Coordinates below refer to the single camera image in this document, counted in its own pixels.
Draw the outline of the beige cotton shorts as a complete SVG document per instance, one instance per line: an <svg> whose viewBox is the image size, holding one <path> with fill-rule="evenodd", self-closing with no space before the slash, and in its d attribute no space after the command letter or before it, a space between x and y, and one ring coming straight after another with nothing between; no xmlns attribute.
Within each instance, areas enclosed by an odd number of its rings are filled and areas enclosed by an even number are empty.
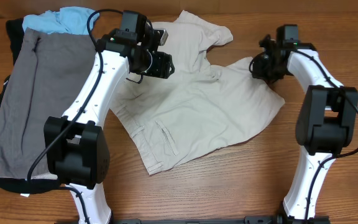
<svg viewBox="0 0 358 224"><path fill-rule="evenodd" d="M249 57L225 67L208 61L210 47L233 40L227 27L187 11L154 27L168 32L161 51L172 56L175 72L141 83L130 74L115 89L111 104L149 174L248 141L284 105L281 96L252 77Z"/></svg>

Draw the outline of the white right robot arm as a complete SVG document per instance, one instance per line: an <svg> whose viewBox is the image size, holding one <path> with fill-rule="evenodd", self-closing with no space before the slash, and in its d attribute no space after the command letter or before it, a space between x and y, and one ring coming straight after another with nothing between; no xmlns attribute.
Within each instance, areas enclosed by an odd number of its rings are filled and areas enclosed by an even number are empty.
<svg viewBox="0 0 358 224"><path fill-rule="evenodd" d="M300 157L274 222L329 223L329 218L316 216L315 206L328 170L352 141L358 91L328 72L312 44L266 35L259 45L263 51L249 65L252 76L272 83L292 75L305 93L295 127Z"/></svg>

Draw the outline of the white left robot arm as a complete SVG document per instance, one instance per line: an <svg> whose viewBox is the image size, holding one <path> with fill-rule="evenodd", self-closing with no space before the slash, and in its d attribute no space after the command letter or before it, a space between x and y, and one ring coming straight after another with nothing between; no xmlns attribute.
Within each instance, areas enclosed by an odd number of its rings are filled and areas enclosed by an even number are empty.
<svg viewBox="0 0 358 224"><path fill-rule="evenodd" d="M114 90L128 74L168 78L175 70L172 57L158 51L168 37L165 29L114 29L94 40L93 68L80 93L61 117L44 125L47 165L69 190L80 215L79 223L112 223L103 180L110 153L103 126Z"/></svg>

